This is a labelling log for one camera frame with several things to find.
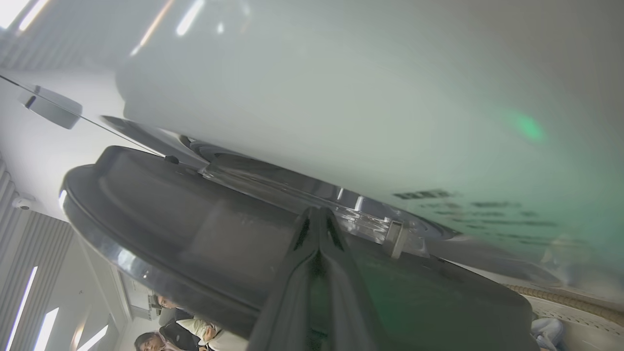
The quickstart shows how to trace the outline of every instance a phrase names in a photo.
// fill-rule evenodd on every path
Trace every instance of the ceiling light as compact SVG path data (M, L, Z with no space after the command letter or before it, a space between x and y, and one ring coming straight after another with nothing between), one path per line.
M26 28L28 28L28 26L31 25L32 20L34 20L35 17L37 17L41 9L43 9L43 7L47 4L48 1L49 0L39 0L35 4L35 6L32 7L30 12L28 12L26 17L24 17L24 19L22 20L22 23L19 24L20 31L25 31Z
M77 351L88 351L90 348L93 347L93 345L95 345L95 343L100 341L100 339L103 338L106 335L106 330L108 330L108 328L109 328L109 326L106 325L106 327L102 328L102 330L100 330L91 339L89 339L89 341L84 343L83 346L80 346L80 348Z
M15 322L13 323L13 329L11 329L11 335L9 336L9 342L6 343L5 351L9 351L11 349L11 345L13 344L13 339L15 338L15 332L17 331L17 326L19 325L19 320L22 318L22 312L24 311L24 306L26 305L26 300L28 299L28 293L31 291L32 282L35 280L35 275L37 274L37 266L32 269L31 277L28 280L28 284L26 284L26 290L24 291L24 296L22 297L22 303L19 304L19 309L17 310L17 316L15 317Z
M144 46L145 43L147 43L147 41L150 39L150 36L152 36L152 33L154 32L154 29L156 29L156 27L158 27L158 24L162 21L162 18L165 16L165 13L167 13L167 11L169 10L169 8L171 7L172 4L173 4L173 0L169 0L162 7L160 12L156 16L156 18L154 18L154 21L152 22L150 27L147 29L147 32L145 32L145 35L143 35L143 39L141 39L141 42L139 43L139 46Z
M41 325L37 343L32 351L46 351L47 341L50 339L50 333L52 332L52 327L54 326L54 321L58 313L59 308L57 307L46 314L46 317L43 319L43 324Z
M29 0L0 0L0 27L7 29Z
M190 9L188 9L188 12L186 13L186 15L184 15L184 17L180 21L180 24L178 25L178 28L176 28L175 30L175 32L178 33L179 36L183 36L184 34L186 34L191 24L193 24L193 21L197 17L197 14L202 9L204 2L204 0L195 0L195 2L193 2L193 5Z
M74 332L74 337L72 338L72 343L69 351L76 351L76 349L78 349L78 343L80 343L80 338L82 337L82 333L84 332L84 325L87 323L87 319L89 319L91 307L92 305L89 305L87 307L87 312L85 312L81 322L76 327L76 331Z

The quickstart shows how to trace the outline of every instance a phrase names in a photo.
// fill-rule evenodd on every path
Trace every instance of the glossy white surface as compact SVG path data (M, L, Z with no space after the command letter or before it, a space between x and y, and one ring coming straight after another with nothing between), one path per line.
M90 119L148 123L344 186L624 305L613 294L624 284L622 10L56 0L23 33L18 20L2 33L0 69ZM452 196L393 195L438 189Z

